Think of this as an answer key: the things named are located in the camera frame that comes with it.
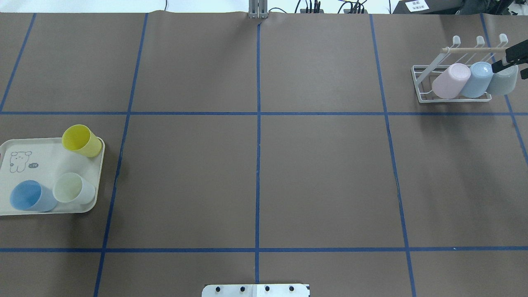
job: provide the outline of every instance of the gray tabletop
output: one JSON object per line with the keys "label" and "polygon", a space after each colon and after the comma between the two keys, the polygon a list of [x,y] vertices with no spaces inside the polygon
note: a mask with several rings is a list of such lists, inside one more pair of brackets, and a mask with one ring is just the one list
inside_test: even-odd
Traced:
{"label": "gray tabletop", "polygon": [[520,16],[0,14],[0,143],[85,124],[95,207],[0,217],[2,296],[528,292],[528,84],[416,99],[413,64]]}

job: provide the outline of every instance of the white floor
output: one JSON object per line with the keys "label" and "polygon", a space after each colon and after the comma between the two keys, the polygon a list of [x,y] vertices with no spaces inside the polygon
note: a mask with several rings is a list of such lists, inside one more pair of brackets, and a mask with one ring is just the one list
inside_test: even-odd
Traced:
{"label": "white floor", "polygon": [[[398,0],[391,2],[392,10],[394,10]],[[168,0],[167,10],[171,12],[247,12],[248,3],[248,0]],[[323,0],[321,9],[325,13],[337,13],[342,4],[340,0]],[[293,13],[296,5],[297,0],[268,0],[268,9],[280,7],[288,13]],[[0,0],[0,12],[152,12],[164,8],[165,0]],[[305,0],[301,0],[299,9],[301,8],[306,8]],[[365,8],[369,13],[389,13],[389,0],[367,0]]]}

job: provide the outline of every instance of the cup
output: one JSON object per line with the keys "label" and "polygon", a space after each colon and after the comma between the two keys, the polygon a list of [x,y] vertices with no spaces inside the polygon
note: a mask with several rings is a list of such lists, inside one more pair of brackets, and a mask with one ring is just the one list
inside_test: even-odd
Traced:
{"label": "cup", "polygon": [[469,70],[471,76],[460,94],[468,98],[478,98],[484,94],[492,80],[492,65],[487,62],[476,62],[469,67]]}
{"label": "cup", "polygon": [[51,190],[34,180],[19,183],[11,192],[10,203],[18,210],[40,212],[50,211],[57,205]]}
{"label": "cup", "polygon": [[53,196],[58,202],[88,204],[96,196],[96,188],[82,176],[69,172],[55,182]]}
{"label": "cup", "polygon": [[491,95],[507,95],[515,89],[517,83],[517,73],[519,66],[513,65],[502,71],[493,74],[491,82],[489,82],[486,92]]}
{"label": "cup", "polygon": [[470,75],[469,67],[455,63],[432,82],[432,91],[440,98],[453,99],[460,94]]}
{"label": "cup", "polygon": [[101,152],[101,141],[84,125],[73,125],[62,134],[62,146],[68,151],[87,157],[95,157]]}

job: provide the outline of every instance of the pink cup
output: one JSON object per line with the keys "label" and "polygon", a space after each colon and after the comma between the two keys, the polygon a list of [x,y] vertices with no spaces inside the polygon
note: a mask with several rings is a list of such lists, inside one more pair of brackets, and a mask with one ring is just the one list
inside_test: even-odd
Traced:
{"label": "pink cup", "polygon": [[455,63],[432,82],[432,91],[440,98],[453,99],[460,94],[470,76],[469,67]]}

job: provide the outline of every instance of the blue grid line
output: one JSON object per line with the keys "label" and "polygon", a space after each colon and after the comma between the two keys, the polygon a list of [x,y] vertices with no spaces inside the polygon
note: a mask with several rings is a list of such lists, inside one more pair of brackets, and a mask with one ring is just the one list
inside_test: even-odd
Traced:
{"label": "blue grid line", "polygon": [[[0,253],[101,253],[102,248],[0,248]],[[424,246],[424,247],[259,247],[260,253],[380,253],[380,252],[464,252],[528,251],[528,246]],[[252,247],[226,248],[106,248],[105,253],[254,253]]]}
{"label": "blue grid line", "polygon": [[13,71],[11,72],[11,76],[9,77],[9,81],[7,82],[7,86],[5,87],[4,97],[2,98],[2,102],[0,103],[0,112],[2,109],[4,109],[5,100],[7,99],[7,94],[9,94],[9,89],[11,88],[11,83],[13,82],[13,79],[15,78],[16,69],[18,68],[18,63],[20,63],[20,58],[22,57],[22,53],[24,52],[24,48],[26,47],[27,40],[30,37],[31,28],[33,28],[33,24],[35,23],[36,13],[33,14],[33,17],[31,18],[30,26],[27,28],[26,36],[24,37],[24,41],[22,42],[22,46],[20,47],[20,51],[18,52],[18,57],[16,57],[15,66],[13,67]]}
{"label": "blue grid line", "polygon": [[136,80],[137,80],[137,74],[139,71],[139,63],[141,62],[141,52],[143,50],[143,41],[145,39],[145,31],[147,29],[147,21],[148,21],[148,13],[145,14],[145,19],[143,20],[143,30],[141,33],[141,40],[139,42],[139,49],[137,52],[137,60],[136,60],[136,69],[134,70],[134,79],[132,81],[132,88],[130,90],[130,99],[128,102],[128,111],[127,111],[127,118],[125,120],[125,127],[123,129],[123,137],[121,139],[121,148],[119,149],[119,158],[117,160],[117,169],[116,169],[116,176],[114,178],[114,188],[112,190],[112,198],[110,199],[110,207],[108,209],[108,217],[106,221],[106,228],[105,228],[105,237],[103,239],[102,243],[102,251],[101,251],[101,258],[99,260],[99,269],[97,270],[97,278],[96,278],[96,285],[95,289],[93,291],[93,296],[97,297],[99,294],[99,286],[101,284],[101,275],[102,275],[102,268],[103,264],[105,262],[105,253],[106,253],[106,246],[108,243],[108,234],[110,232],[110,223],[112,221],[112,213],[114,211],[114,202],[116,200],[116,192],[117,192],[117,180],[119,178],[119,174],[121,172],[121,162],[123,159],[123,149],[125,147],[125,141],[127,138],[128,133],[128,124],[130,122],[130,114],[132,111],[132,104],[134,102],[134,91],[136,88]]}
{"label": "blue grid line", "polygon": [[255,283],[260,283],[260,24],[257,25],[257,171],[255,192]]}
{"label": "blue grid line", "polygon": [[401,220],[401,229],[403,233],[403,243],[405,244],[406,249],[406,257],[407,257],[407,268],[409,270],[409,281],[411,284],[411,292],[412,296],[416,297],[416,287],[414,285],[414,274],[412,271],[412,262],[411,262],[411,253],[409,251],[409,240],[407,238],[407,227],[405,224],[405,214],[403,213],[403,202],[401,200],[401,191],[400,191],[400,181],[398,179],[398,169],[396,167],[396,158],[394,157],[394,147],[392,145],[392,135],[391,135],[391,129],[390,129],[390,123],[389,123],[389,113],[387,112],[387,103],[385,100],[385,90],[383,89],[383,79],[381,76],[381,67],[380,67],[380,57],[378,54],[378,44],[376,42],[376,32],[374,29],[374,19],[372,17],[372,14],[369,15],[370,17],[370,27],[372,30],[372,42],[374,44],[374,55],[376,57],[376,67],[378,69],[378,81],[380,84],[380,92],[381,92],[381,102],[383,103],[383,112],[385,113],[385,126],[387,129],[387,138],[389,141],[389,149],[391,152],[391,161],[392,161],[392,171],[394,173],[394,179],[396,181],[396,188],[398,191],[398,204],[400,207],[400,220]]}
{"label": "blue grid line", "polygon": [[[204,116],[384,116],[385,112],[130,112],[131,115]],[[387,112],[390,116],[511,116],[512,113]],[[528,116],[528,113],[513,113]],[[128,115],[128,112],[0,112],[0,115]]]}
{"label": "blue grid line", "polygon": [[[486,20],[484,19],[484,15],[482,13],[480,14],[480,22],[482,23],[482,29],[484,30],[484,35],[486,36],[486,43],[488,44],[488,47],[491,47],[488,29],[486,27]],[[504,100],[506,100],[506,105],[508,106],[508,110],[510,111],[509,115],[512,118],[513,126],[515,127],[515,134],[517,134],[517,139],[519,140],[519,145],[521,146],[521,151],[523,152],[524,162],[526,162],[526,165],[528,165],[528,153],[526,152],[526,146],[524,145],[523,137],[521,136],[521,131],[519,131],[519,126],[517,124],[517,120],[515,119],[515,114],[513,113],[513,108],[510,104],[510,99],[508,98],[508,95],[504,95]]]}

